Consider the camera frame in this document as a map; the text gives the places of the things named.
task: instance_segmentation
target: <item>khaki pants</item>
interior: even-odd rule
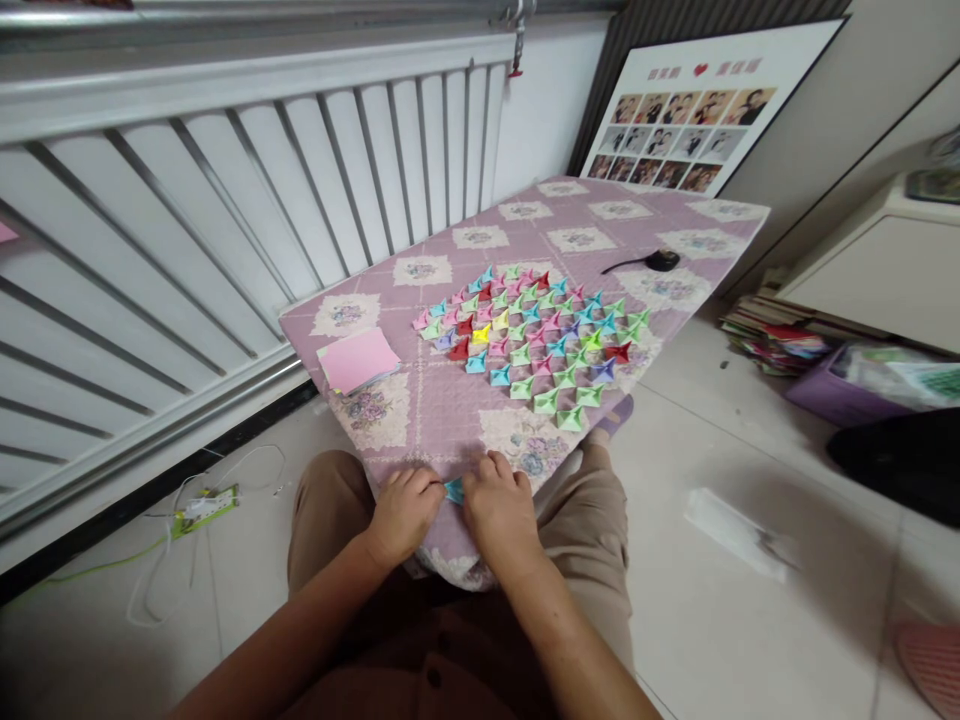
[[[589,458],[585,455],[580,469],[567,478],[541,513],[540,540],[587,618],[632,674],[626,496],[613,471]],[[311,461],[294,506],[287,558],[291,594],[366,529],[373,510],[373,495],[357,458],[332,450]],[[488,595],[502,598],[498,591]],[[413,580],[398,568],[354,620],[344,642],[357,646],[375,642],[384,633],[416,622],[437,604],[460,602],[466,611],[476,597],[436,576]],[[469,613],[478,619],[482,610],[473,605]]]

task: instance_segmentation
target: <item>wall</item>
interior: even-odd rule
[[[767,266],[764,253],[960,54],[956,0],[854,0],[850,9],[850,21],[722,193],[773,211],[721,294],[755,288],[750,270]]]
[[[534,18],[520,69],[507,81],[494,201],[565,173],[609,20]]]

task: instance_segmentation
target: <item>green origami star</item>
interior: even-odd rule
[[[510,352],[510,364],[514,367],[530,364],[530,343],[524,343]]]
[[[553,415],[557,411],[557,395],[560,391],[554,388],[540,393],[533,398],[533,411],[540,415]]]
[[[580,432],[583,430],[583,408],[577,405],[573,410],[561,410],[557,413],[557,427],[561,430]]]
[[[529,400],[533,397],[533,376],[518,380],[510,386],[511,400]]]
[[[558,390],[577,386],[577,368],[568,367],[566,370],[555,372],[553,374],[553,384]]]
[[[600,407],[603,387],[603,385],[592,385],[591,387],[577,388],[577,405]]]

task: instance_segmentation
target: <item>radiator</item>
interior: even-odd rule
[[[0,84],[0,535],[292,366],[284,307],[487,208],[512,51]]]

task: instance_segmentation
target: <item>floral pattern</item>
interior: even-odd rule
[[[441,285],[453,280],[446,255],[401,258],[393,266],[394,285]]]
[[[553,217],[553,211],[542,202],[504,203],[498,205],[497,209],[507,220],[536,220],[542,217]]]
[[[560,252],[592,252],[594,250],[613,250],[617,244],[604,235],[598,228],[564,228],[547,233],[550,242]]]
[[[461,250],[484,250],[510,244],[507,234],[496,225],[454,228],[453,242]]]
[[[638,217],[649,217],[653,213],[633,200],[613,200],[612,202],[593,203],[588,206],[599,218],[604,220],[632,220]]]
[[[537,190],[547,197],[567,197],[569,195],[586,195],[590,191],[573,180],[564,182],[540,183]]]
[[[760,205],[733,202],[732,200],[700,200],[687,203],[691,210],[719,222],[745,222],[765,220],[770,208]]]
[[[624,270],[614,275],[624,290],[654,311],[672,308],[693,312],[710,297],[709,281],[682,267],[669,273]]]
[[[347,337],[363,328],[375,327],[379,320],[379,295],[331,295],[320,304],[310,334]]]

